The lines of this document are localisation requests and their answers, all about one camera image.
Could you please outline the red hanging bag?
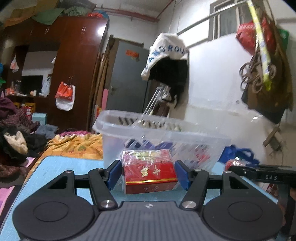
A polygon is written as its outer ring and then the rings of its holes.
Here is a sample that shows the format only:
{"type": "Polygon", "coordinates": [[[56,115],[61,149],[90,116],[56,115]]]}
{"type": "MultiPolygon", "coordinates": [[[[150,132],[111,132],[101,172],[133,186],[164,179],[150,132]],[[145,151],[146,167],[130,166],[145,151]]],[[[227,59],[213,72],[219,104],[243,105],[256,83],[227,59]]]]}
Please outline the red hanging bag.
{"type": "MultiPolygon", "coordinates": [[[[263,16],[261,18],[260,23],[268,52],[274,54],[276,50],[276,41],[273,30],[266,16],[263,16]]],[[[256,44],[256,32],[255,25],[253,22],[241,24],[237,30],[236,39],[248,53],[254,55],[256,44]]]]}

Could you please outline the yellow patterned blanket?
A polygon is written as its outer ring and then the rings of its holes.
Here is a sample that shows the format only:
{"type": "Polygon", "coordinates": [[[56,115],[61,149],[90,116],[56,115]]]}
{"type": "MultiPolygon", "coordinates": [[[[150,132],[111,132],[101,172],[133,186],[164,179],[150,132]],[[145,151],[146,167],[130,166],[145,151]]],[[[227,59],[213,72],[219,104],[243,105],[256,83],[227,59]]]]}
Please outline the yellow patterned blanket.
{"type": "Polygon", "coordinates": [[[56,135],[48,142],[47,148],[29,171],[27,182],[33,172],[48,156],[103,160],[102,134],[87,133],[86,135],[56,135]]]}

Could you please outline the red item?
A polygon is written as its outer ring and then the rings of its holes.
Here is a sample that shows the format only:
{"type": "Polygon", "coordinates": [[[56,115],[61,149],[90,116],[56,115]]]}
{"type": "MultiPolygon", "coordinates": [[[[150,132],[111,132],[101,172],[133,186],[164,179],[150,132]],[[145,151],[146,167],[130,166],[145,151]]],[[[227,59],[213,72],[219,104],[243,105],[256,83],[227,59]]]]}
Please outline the red item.
{"type": "Polygon", "coordinates": [[[225,164],[225,171],[229,170],[231,166],[246,167],[246,163],[243,162],[242,160],[236,160],[236,159],[228,160],[225,164]]]}

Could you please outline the brown hanging bag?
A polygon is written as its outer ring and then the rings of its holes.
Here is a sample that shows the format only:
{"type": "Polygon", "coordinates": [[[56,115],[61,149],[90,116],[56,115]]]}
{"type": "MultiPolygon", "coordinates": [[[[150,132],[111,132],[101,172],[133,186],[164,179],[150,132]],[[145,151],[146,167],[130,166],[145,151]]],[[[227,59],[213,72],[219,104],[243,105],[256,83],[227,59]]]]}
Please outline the brown hanging bag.
{"type": "Polygon", "coordinates": [[[266,13],[263,16],[269,21],[276,41],[275,53],[271,54],[267,50],[270,57],[269,77],[264,81],[263,62],[259,47],[255,44],[255,53],[251,60],[239,70],[240,88],[243,91],[241,100],[248,109],[255,110],[272,123],[278,124],[286,109],[293,110],[292,75],[280,30],[266,13]]]}

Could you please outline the purple clothes pile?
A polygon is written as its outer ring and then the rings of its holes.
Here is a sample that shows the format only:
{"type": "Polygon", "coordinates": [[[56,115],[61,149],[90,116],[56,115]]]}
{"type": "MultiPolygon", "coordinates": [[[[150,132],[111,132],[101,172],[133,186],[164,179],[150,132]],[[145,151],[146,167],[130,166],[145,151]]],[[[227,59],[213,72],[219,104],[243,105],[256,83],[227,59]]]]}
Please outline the purple clothes pile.
{"type": "Polygon", "coordinates": [[[26,116],[22,108],[16,108],[13,102],[6,97],[1,97],[1,127],[20,128],[27,133],[38,129],[40,123],[33,122],[26,116]]]}

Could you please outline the grey metal door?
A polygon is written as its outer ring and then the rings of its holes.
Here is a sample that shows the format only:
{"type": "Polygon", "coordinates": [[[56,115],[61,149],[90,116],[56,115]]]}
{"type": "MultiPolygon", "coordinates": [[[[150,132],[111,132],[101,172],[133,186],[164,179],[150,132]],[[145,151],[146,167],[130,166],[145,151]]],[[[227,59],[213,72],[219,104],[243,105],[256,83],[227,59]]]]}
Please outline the grey metal door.
{"type": "Polygon", "coordinates": [[[142,113],[148,82],[141,73],[149,51],[127,42],[119,42],[111,74],[106,109],[142,113]]]}

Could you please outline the white hanging garment blue letters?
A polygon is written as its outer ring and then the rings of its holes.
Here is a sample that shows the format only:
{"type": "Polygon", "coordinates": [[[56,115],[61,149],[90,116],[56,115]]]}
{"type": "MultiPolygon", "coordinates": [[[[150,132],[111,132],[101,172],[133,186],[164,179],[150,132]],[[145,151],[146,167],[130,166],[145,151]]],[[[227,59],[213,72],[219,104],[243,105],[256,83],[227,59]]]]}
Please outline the white hanging garment blue letters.
{"type": "Polygon", "coordinates": [[[189,50],[177,34],[160,33],[149,48],[147,63],[141,73],[142,80],[149,80],[151,69],[161,59],[169,57],[171,60],[187,60],[188,53],[189,50]]]}

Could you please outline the light blue box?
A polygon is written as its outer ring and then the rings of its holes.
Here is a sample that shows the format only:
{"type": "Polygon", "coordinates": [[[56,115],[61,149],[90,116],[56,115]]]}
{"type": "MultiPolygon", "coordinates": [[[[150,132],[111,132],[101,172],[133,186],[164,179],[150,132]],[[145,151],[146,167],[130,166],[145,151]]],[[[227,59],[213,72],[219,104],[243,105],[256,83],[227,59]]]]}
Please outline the light blue box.
{"type": "Polygon", "coordinates": [[[47,114],[46,113],[33,113],[32,114],[32,122],[39,122],[40,125],[47,124],[47,114]]]}

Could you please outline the blue shopping bag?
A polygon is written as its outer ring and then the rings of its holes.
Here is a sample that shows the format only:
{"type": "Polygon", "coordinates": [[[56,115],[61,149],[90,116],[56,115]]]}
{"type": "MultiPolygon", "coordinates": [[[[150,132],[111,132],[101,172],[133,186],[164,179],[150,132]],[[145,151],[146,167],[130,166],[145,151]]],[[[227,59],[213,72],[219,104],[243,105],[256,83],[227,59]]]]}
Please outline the blue shopping bag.
{"type": "Polygon", "coordinates": [[[237,148],[235,145],[226,146],[218,160],[223,164],[227,161],[238,158],[245,161],[248,167],[255,167],[260,164],[260,161],[254,158],[254,152],[250,148],[237,148]]]}

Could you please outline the red cigarette box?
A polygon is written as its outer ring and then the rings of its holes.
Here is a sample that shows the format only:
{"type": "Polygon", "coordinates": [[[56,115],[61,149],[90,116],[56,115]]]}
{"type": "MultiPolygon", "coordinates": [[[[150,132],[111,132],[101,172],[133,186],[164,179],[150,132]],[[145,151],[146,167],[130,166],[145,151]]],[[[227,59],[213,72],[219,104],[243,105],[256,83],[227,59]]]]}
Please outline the red cigarette box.
{"type": "Polygon", "coordinates": [[[125,194],[173,190],[178,182],[170,150],[123,151],[125,194]]]}

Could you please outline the black hanging garment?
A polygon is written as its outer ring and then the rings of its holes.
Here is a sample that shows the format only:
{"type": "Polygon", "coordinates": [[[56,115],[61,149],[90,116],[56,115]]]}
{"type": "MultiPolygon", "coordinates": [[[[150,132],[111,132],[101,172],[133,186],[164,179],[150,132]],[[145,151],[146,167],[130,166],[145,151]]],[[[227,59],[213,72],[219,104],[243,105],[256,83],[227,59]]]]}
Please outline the black hanging garment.
{"type": "Polygon", "coordinates": [[[156,80],[170,87],[170,103],[177,107],[181,94],[184,92],[188,76],[188,63],[185,59],[173,60],[165,57],[159,60],[150,70],[149,80],[156,80]]]}

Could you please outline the orange white plastic bag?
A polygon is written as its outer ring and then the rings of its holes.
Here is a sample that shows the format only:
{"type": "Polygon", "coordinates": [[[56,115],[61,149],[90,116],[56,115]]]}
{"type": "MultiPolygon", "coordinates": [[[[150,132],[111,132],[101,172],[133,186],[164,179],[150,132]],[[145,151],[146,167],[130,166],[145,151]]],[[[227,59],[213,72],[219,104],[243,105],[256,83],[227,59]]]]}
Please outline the orange white plastic bag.
{"type": "Polygon", "coordinates": [[[76,86],[64,83],[60,83],[55,95],[55,104],[57,109],[63,111],[70,111],[73,109],[75,101],[76,86]]]}

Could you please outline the translucent plastic laundry basket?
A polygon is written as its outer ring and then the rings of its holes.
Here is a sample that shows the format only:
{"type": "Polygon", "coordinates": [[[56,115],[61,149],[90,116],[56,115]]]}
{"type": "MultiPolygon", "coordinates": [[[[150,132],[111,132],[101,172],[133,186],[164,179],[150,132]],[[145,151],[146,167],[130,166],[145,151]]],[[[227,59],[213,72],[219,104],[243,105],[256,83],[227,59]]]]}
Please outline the translucent plastic laundry basket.
{"type": "Polygon", "coordinates": [[[102,134],[105,167],[119,159],[122,151],[166,149],[173,160],[183,161],[190,169],[211,171],[231,143],[229,137],[198,124],[118,110],[102,111],[92,129],[102,134]]]}

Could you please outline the dark red wooden wardrobe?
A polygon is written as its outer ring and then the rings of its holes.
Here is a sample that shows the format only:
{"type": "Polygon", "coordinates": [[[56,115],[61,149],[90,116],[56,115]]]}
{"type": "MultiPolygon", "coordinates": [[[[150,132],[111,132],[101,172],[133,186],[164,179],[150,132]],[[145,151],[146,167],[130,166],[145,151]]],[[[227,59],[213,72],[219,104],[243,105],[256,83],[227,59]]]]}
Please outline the dark red wooden wardrobe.
{"type": "Polygon", "coordinates": [[[1,32],[1,63],[4,89],[22,79],[25,59],[30,52],[55,51],[50,93],[33,97],[36,112],[46,113],[49,124],[60,129],[88,130],[95,74],[108,32],[107,19],[87,16],[60,16],[52,25],[32,19],[6,27],[1,32]],[[61,82],[75,86],[75,100],[70,111],[56,107],[55,95],[61,82]]]}

